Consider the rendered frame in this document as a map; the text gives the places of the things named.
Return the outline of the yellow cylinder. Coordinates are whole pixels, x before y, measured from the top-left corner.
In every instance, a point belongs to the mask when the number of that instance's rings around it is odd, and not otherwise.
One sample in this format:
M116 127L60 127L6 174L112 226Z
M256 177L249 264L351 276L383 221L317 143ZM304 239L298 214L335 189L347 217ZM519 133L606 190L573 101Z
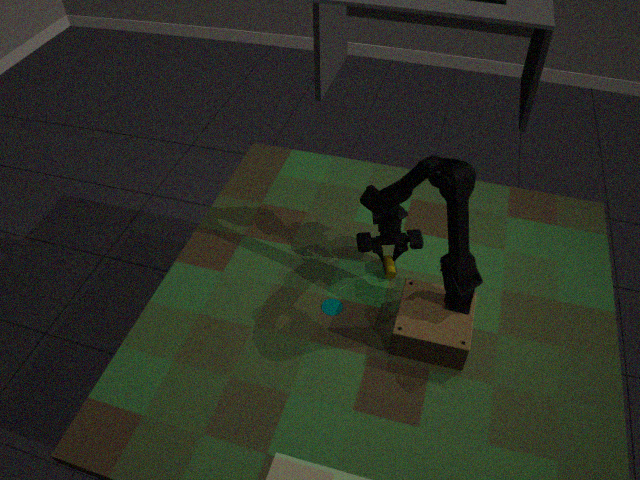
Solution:
M396 270L393 261L393 257L391 255L384 256L383 267L385 272L385 277L387 279L393 279L396 277Z

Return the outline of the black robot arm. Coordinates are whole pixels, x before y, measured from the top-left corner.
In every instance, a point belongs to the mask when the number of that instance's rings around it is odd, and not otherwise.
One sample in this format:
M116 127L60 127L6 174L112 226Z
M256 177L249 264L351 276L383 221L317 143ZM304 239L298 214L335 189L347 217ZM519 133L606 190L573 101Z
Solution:
M439 171L436 172L436 171ZM469 314L474 289L483 281L476 268L476 258L469 250L469 198L476 173L465 161L430 156L419 161L399 181L381 189L366 187L360 202L373 215L373 224L398 228L409 213L401 203L407 201L423 180L439 188L447 202L448 253L440 258L444 282L445 309ZM468 312L468 313L467 313Z

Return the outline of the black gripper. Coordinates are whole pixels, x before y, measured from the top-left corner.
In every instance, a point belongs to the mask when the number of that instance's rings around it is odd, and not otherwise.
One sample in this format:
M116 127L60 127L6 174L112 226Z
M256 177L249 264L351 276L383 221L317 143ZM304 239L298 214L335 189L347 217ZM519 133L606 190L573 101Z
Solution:
M370 232L357 234L357 246L359 252L377 253L381 261L384 261L382 245L395 245L393 253L393 261L395 261L401 254L408 251L408 242L410 242L410 248L422 249L424 246L424 240L420 229L407 230L406 233L401 233L401 225L395 229L389 229L382 225L380 229L380 236L371 238Z

